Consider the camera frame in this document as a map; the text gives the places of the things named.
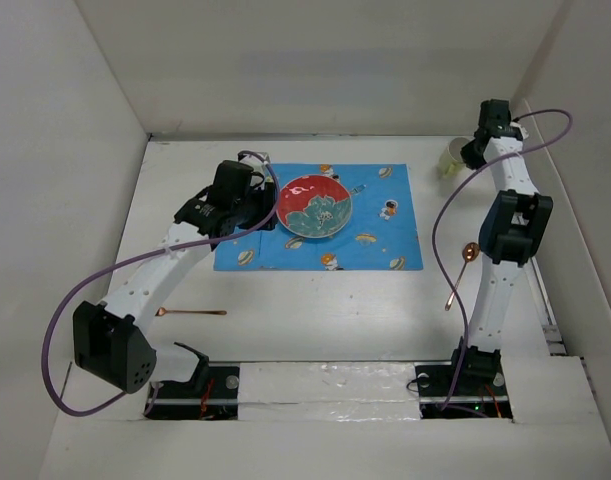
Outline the pale yellow mug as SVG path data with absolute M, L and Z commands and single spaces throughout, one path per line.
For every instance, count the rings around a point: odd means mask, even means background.
M 450 178 L 458 175 L 465 167 L 461 156 L 461 149 L 469 142 L 466 137 L 452 139 L 441 154 L 437 169 L 441 178 Z

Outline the red and teal plate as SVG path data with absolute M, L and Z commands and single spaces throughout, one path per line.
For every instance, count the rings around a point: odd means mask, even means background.
M 339 181 L 323 175 L 295 178 L 279 193 L 278 220 L 289 232 L 306 239 L 338 233 L 352 211 L 350 192 Z

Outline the copper spoon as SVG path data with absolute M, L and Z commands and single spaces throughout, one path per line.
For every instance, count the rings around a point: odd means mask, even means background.
M 445 305 L 444 305 L 444 310 L 445 311 L 449 311 L 452 308 L 452 305 L 455 301 L 455 297 L 456 297 L 456 293 L 458 291 L 458 288 L 461 284 L 462 278 L 464 276 L 464 273 L 466 271 L 466 268 L 468 265 L 470 265 L 471 263 L 473 263 L 479 256 L 480 254 L 480 246 L 477 242 L 469 242 L 468 244 L 466 244 L 461 252 L 461 256 L 463 259 L 463 265 L 461 267 L 461 270 L 458 274 L 458 277 L 454 283 L 454 288 L 452 289 Z

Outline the blue space-print cloth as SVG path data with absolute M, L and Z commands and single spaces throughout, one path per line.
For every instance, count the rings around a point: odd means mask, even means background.
M 279 185 L 319 174 L 351 194 L 346 226 L 327 238 L 308 239 L 281 224 L 216 249 L 216 271 L 421 270 L 409 175 L 403 164 L 277 164 Z

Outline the copper fork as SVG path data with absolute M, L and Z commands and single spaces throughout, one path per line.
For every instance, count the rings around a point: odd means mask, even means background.
M 168 309 L 160 307 L 155 316 L 162 317 L 166 315 L 210 315 L 210 316 L 225 316 L 226 310 L 187 310 L 187 309 Z

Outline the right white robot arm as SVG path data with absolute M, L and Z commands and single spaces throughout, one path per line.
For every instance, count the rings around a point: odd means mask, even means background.
M 461 149 L 468 168 L 489 169 L 496 197 L 479 231 L 482 276 L 468 335 L 459 342 L 447 381 L 468 394 L 500 372 L 502 330 L 514 284 L 537 253 L 553 210 L 553 199 L 532 182 L 521 150 L 523 131 L 507 100 L 481 103 L 473 140 Z

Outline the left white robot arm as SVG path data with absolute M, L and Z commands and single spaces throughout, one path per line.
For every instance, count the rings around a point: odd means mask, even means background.
M 124 394 L 171 381 L 186 396 L 207 387 L 207 357 L 175 342 L 147 338 L 156 313 L 196 264 L 217 246 L 277 223 L 278 180 L 268 156 L 242 151 L 221 162 L 212 183 L 187 200 L 157 249 L 133 275 L 96 304 L 73 314 L 77 366 Z

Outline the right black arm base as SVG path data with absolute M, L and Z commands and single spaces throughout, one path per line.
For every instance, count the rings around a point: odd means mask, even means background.
M 406 389 L 417 396 L 423 420 L 513 418 L 501 370 L 491 380 L 468 378 L 461 373 L 447 406 L 443 407 L 452 380 L 453 371 L 447 362 L 414 365 L 414 376 Z

